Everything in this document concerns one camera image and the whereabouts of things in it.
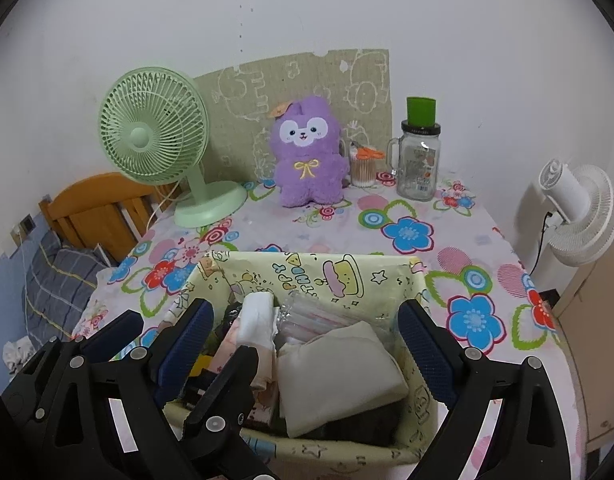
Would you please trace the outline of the white cloth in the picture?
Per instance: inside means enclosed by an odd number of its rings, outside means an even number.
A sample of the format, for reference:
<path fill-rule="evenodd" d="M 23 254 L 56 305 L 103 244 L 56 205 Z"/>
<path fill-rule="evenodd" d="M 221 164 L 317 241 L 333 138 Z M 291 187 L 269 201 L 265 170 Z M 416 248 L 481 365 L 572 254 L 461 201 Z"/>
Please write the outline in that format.
<path fill-rule="evenodd" d="M 403 400 L 409 392 L 396 360 L 365 321 L 282 350 L 277 382 L 292 439 Z"/>
<path fill-rule="evenodd" d="M 271 292 L 250 292 L 239 315 L 237 344 L 272 351 L 275 336 L 275 296 Z"/>

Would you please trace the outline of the grey plaid pillow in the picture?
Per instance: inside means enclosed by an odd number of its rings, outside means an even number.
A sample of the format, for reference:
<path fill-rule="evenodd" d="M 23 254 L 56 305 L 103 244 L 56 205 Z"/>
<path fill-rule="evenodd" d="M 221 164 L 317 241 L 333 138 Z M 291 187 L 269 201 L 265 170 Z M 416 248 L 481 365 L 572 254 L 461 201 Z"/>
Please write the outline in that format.
<path fill-rule="evenodd" d="M 67 245 L 54 231 L 43 235 L 22 288 L 27 336 L 37 349 L 53 337 L 72 338 L 98 287 L 96 274 L 106 268 L 95 250 Z"/>

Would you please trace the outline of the clear plastic bag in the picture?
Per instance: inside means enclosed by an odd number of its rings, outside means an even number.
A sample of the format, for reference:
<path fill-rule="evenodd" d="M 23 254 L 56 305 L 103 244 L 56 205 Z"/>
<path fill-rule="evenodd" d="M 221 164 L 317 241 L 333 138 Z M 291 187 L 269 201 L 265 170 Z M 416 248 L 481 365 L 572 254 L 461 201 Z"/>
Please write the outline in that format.
<path fill-rule="evenodd" d="M 331 330 L 358 322 L 359 318 L 336 313 L 312 296 L 291 292 L 275 318 L 275 343 L 278 348 L 283 344 L 307 344 Z"/>

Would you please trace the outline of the floral tablecloth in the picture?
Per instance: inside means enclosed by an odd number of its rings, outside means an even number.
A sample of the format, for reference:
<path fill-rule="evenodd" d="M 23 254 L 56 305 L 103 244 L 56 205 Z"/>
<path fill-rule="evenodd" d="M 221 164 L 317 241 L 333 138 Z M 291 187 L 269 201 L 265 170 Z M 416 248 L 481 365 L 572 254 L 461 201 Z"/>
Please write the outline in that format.
<path fill-rule="evenodd" d="M 433 200 L 400 197 L 379 174 L 370 188 L 347 188 L 333 205 L 285 208 L 270 180 L 249 182 L 245 204 L 211 226 L 181 229 L 157 220 L 129 255 L 98 276 L 75 327 L 90 336 L 127 310 L 139 311 L 150 344 L 194 266 L 212 252 L 314 252 L 354 256 L 414 256 L 426 272 L 433 320 L 460 344 L 490 358 L 546 365 L 563 417 L 574 478 L 584 474 L 576 385 L 566 341 L 548 304 L 511 245 L 475 195 L 453 174 L 441 177 Z"/>

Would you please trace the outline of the yellow cartoon fabric basket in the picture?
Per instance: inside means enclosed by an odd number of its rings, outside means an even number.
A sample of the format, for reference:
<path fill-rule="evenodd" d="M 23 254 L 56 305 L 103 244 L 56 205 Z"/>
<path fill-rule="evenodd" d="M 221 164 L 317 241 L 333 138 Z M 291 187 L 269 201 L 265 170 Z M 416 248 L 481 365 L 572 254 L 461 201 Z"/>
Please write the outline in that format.
<path fill-rule="evenodd" d="M 207 300 L 214 320 L 250 292 L 272 292 L 280 304 L 311 298 L 330 312 L 396 330 L 398 307 L 408 299 L 426 306 L 429 295 L 422 261 L 414 256 L 354 256 L 314 252 L 208 252 L 169 308 L 165 320 L 176 323 L 191 302 Z M 355 443 L 348 438 L 313 440 L 274 437 L 245 429 L 241 436 L 261 457 L 315 462 L 338 470 L 414 464 L 435 434 L 436 408 L 403 341 L 396 341 L 396 361 L 409 392 L 396 417 L 395 442 L 388 446 Z"/>

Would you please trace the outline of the white standing fan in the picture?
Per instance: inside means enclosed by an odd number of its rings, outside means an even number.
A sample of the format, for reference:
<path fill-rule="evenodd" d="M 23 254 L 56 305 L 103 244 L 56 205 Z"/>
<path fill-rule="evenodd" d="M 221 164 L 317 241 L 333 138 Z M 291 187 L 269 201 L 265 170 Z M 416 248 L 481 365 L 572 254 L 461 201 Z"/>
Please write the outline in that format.
<path fill-rule="evenodd" d="M 552 205 L 542 220 L 536 261 L 549 248 L 570 268 L 600 259 L 614 241 L 614 186 L 598 166 L 574 169 L 553 158 L 542 167 L 538 187 Z"/>

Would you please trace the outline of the green desk fan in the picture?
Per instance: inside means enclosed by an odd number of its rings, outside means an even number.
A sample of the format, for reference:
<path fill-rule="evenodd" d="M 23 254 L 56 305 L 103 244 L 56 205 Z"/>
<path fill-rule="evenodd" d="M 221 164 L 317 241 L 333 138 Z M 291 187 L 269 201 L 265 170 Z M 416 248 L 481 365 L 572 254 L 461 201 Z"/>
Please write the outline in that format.
<path fill-rule="evenodd" d="M 165 67 L 122 75 L 98 112 L 98 136 L 108 160 L 127 178 L 159 186 L 185 181 L 177 226 L 210 226 L 240 209 L 246 191 L 233 181 L 207 183 L 201 168 L 209 115 L 195 82 Z"/>

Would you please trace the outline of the purple plush toy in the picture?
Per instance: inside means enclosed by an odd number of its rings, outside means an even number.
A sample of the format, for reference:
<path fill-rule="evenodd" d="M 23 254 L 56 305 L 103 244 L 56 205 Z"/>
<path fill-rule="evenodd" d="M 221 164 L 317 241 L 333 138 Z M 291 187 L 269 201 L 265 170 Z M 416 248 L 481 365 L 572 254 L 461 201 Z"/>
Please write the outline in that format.
<path fill-rule="evenodd" d="M 322 96 L 291 103 L 275 118 L 269 146 L 275 155 L 275 185 L 286 208 L 343 200 L 349 171 L 341 153 L 341 127 Z"/>

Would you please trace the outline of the cartoon cardboard panel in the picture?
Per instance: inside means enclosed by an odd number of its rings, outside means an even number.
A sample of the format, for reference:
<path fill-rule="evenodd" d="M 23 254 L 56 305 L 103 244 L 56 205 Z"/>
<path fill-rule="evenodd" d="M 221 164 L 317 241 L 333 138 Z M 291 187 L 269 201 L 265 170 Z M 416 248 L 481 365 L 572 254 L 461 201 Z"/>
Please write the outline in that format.
<path fill-rule="evenodd" d="M 272 112 L 287 101 L 322 96 L 341 137 L 383 150 L 393 135 L 389 51 L 343 49 L 263 58 L 195 78 L 211 140 L 202 159 L 205 180 L 270 179 Z"/>

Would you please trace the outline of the glass mason jar mug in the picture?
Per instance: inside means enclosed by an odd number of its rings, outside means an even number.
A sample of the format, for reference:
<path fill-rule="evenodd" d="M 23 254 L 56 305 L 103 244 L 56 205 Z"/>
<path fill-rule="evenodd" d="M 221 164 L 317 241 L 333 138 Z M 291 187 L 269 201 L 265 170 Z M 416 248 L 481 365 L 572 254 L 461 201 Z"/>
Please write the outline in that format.
<path fill-rule="evenodd" d="M 401 122 L 401 135 L 388 141 L 386 163 L 396 180 L 399 195 L 428 202 L 436 192 L 436 180 L 441 154 L 441 126 L 411 126 Z"/>

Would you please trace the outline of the cotton swab container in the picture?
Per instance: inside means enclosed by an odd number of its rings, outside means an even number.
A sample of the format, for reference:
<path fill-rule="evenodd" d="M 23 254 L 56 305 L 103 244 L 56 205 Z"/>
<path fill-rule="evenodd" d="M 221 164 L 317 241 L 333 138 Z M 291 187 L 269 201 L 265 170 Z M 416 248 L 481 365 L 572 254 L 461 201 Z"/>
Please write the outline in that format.
<path fill-rule="evenodd" d="M 377 180 L 377 164 L 385 159 L 385 154 L 372 146 L 351 141 L 348 159 L 350 184 L 370 188 Z"/>

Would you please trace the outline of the green cup on jar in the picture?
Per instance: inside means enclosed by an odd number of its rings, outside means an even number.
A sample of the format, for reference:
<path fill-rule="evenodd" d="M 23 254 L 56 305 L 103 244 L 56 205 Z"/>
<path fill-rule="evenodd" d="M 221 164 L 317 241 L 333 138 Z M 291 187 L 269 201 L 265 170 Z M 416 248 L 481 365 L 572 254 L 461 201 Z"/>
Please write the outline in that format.
<path fill-rule="evenodd" d="M 407 124 L 414 128 L 431 128 L 436 124 L 436 100 L 425 96 L 408 96 Z"/>

